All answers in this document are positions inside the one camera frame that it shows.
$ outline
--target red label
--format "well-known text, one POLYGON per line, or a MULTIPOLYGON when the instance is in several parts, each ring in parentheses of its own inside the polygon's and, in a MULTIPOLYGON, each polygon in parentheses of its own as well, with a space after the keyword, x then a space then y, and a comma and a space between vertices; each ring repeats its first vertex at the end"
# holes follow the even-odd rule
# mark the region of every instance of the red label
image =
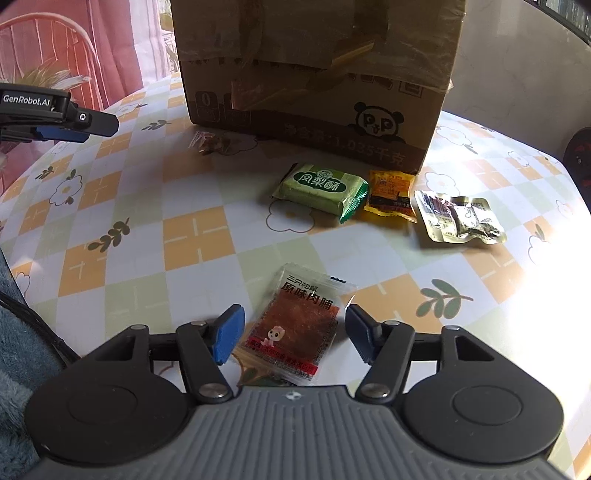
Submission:
POLYGON ((248 340, 246 341, 246 345, 248 347, 252 348, 253 350, 256 350, 257 352, 260 352, 264 355, 273 357, 273 358, 285 363, 286 365, 296 368, 296 369, 300 370, 301 372, 304 372, 308 375, 314 375, 317 372, 317 370, 318 370, 317 365, 311 364, 309 362, 302 362, 302 361, 298 360, 297 358, 290 357, 289 355, 282 352, 281 350, 279 350, 275 346, 263 345, 261 343, 261 341, 262 340, 260 338, 257 338, 255 336, 250 336, 248 338, 248 340))

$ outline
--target panda logo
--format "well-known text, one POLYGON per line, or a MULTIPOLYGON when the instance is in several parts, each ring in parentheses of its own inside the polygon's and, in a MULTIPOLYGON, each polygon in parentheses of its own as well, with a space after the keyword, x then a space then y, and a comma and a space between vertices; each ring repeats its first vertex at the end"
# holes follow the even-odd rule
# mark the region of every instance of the panda logo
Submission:
POLYGON ((386 142, 406 143, 398 136, 398 128, 404 122, 400 112, 390 112, 380 106, 368 106, 363 102, 355 104, 355 123, 349 124, 359 135, 371 135, 386 142))

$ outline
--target metal rivet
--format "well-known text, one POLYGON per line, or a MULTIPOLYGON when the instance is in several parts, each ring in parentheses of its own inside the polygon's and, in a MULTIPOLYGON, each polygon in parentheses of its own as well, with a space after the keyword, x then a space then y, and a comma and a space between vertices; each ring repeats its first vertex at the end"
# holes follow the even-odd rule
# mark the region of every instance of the metal rivet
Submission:
POLYGON ((228 388, 221 383, 206 383, 199 387, 199 394, 206 398, 222 398, 228 394, 228 388))
POLYGON ((361 387, 361 393, 369 398, 384 398, 390 395, 390 389, 381 383, 368 383, 361 387))

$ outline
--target blue gripper pad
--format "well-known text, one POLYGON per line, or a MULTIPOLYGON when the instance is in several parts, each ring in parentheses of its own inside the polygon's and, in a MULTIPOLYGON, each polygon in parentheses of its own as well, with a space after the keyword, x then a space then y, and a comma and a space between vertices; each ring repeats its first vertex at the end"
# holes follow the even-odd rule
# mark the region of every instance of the blue gripper pad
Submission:
POLYGON ((218 365, 223 365, 230 358, 230 353, 244 332, 244 324, 244 308, 238 304, 232 305, 211 324, 212 355, 218 365))
POLYGON ((345 314, 345 331, 355 345, 361 360, 373 364, 381 349, 376 339, 381 337, 382 328, 359 305, 350 305, 345 314))
POLYGON ((85 132, 76 132, 74 130, 65 130, 63 128, 46 125, 37 127, 37 133, 41 134, 45 140, 65 140, 68 142, 84 143, 90 137, 85 132))

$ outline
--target window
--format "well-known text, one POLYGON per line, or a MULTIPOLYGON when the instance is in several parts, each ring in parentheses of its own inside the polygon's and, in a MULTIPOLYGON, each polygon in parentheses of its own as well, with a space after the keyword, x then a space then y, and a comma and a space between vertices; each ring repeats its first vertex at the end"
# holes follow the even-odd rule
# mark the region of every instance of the window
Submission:
POLYGON ((574 0, 528 0, 591 44, 591 15, 574 0))

